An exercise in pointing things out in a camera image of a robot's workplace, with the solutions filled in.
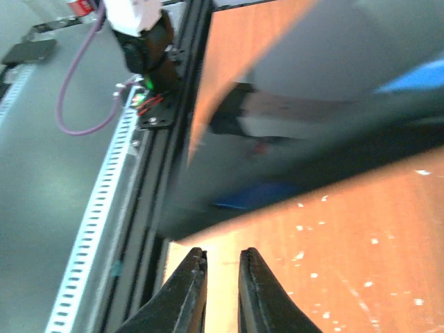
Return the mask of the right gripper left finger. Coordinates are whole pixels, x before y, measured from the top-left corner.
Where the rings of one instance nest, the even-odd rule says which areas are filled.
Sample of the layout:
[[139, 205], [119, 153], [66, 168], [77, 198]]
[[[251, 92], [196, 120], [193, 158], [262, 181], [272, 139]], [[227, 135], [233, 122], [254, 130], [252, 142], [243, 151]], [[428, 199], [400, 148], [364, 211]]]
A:
[[204, 332], [207, 252], [192, 248], [162, 288], [117, 331], [120, 333]]

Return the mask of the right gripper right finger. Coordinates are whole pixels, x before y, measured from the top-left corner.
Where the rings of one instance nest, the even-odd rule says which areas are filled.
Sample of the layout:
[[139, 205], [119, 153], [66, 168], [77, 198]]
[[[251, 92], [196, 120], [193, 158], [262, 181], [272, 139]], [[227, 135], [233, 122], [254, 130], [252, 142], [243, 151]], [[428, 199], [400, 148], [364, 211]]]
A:
[[239, 332], [320, 332], [279, 283], [256, 248], [241, 251]]

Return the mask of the blue-edged black smartphone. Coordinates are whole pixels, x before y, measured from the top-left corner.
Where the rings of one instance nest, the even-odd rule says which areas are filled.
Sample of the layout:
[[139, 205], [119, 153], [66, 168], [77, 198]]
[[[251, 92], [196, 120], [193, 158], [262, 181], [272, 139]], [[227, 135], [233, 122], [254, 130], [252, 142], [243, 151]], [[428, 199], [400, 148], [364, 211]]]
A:
[[216, 224], [443, 145], [443, 2], [317, 1], [216, 106], [157, 226]]

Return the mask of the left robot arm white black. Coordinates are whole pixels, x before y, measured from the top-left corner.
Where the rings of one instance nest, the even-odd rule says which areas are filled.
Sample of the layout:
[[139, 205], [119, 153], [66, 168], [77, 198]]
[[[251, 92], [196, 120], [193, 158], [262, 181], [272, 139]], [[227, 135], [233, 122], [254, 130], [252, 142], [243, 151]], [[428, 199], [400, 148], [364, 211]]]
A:
[[163, 94], [177, 86], [176, 66], [167, 54], [174, 30], [161, 1], [104, 1], [129, 72], [143, 78], [150, 91]]

